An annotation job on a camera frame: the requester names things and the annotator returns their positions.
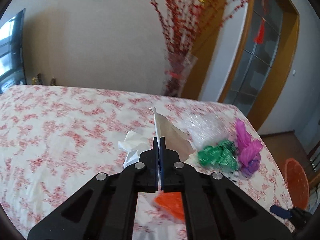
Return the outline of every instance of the vase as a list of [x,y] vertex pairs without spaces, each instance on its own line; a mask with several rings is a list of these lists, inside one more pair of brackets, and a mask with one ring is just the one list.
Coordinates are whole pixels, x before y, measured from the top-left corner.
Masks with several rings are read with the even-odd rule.
[[190,71],[196,64],[197,57],[191,54],[182,56],[166,51],[165,61],[162,95],[180,97]]

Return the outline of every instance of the metal screw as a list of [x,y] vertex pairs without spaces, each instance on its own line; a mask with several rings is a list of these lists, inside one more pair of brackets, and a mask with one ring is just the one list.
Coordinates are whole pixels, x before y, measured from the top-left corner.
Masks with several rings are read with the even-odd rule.
[[144,168],[144,163],[136,163],[135,165],[136,169],[143,169]]
[[173,166],[174,166],[175,168],[177,168],[177,169],[182,169],[183,166],[184,166],[184,164],[183,164],[182,162],[176,162],[176,163],[174,163]]
[[107,178],[107,175],[105,173],[99,173],[96,176],[97,180],[105,180]]
[[213,177],[214,179],[222,179],[222,178],[223,178],[223,175],[222,175],[221,172],[216,171],[216,172],[212,173],[212,177]]

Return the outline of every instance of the door frame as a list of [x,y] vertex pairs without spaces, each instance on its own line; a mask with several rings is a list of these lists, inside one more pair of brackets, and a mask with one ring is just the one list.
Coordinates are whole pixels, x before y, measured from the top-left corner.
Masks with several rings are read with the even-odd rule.
[[[247,115],[249,122],[255,130],[259,130],[265,122],[281,94],[281,91],[287,81],[298,43],[300,16],[297,9],[291,0],[275,1],[283,11],[282,28],[278,50],[269,75]],[[246,44],[251,25],[253,3],[254,1],[249,2],[239,48],[226,84],[219,97],[218,102],[220,103],[223,103],[227,96],[244,51],[244,46]]]

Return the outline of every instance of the tablecloth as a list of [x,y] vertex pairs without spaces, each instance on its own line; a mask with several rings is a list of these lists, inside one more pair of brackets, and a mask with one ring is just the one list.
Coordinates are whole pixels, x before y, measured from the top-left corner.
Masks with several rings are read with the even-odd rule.
[[[126,152],[118,149],[127,132],[155,136],[150,107],[188,134],[190,114],[215,113],[230,139],[234,122],[243,120],[253,138],[260,139],[239,109],[232,105],[169,98],[132,92],[47,86],[13,86],[0,96],[0,200],[16,228],[30,229],[95,174],[121,172]],[[292,208],[284,179],[263,144],[261,165],[251,179],[236,184],[262,207]],[[210,174],[195,156],[188,159]],[[154,204],[156,194],[139,193],[132,239],[186,239],[185,224]],[[290,230],[292,225],[285,223]]]

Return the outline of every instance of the triangular cutout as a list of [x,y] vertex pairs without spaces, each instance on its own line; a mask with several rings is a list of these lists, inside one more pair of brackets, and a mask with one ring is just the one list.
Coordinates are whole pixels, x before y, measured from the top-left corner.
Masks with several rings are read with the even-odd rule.
[[90,189],[81,195],[74,203],[72,203],[68,208],[66,208],[61,215],[75,223],[81,220],[83,212],[92,196],[93,190]]
[[245,222],[257,216],[257,211],[231,189],[227,189],[226,192],[231,201],[233,209],[235,210],[235,213],[241,222]]

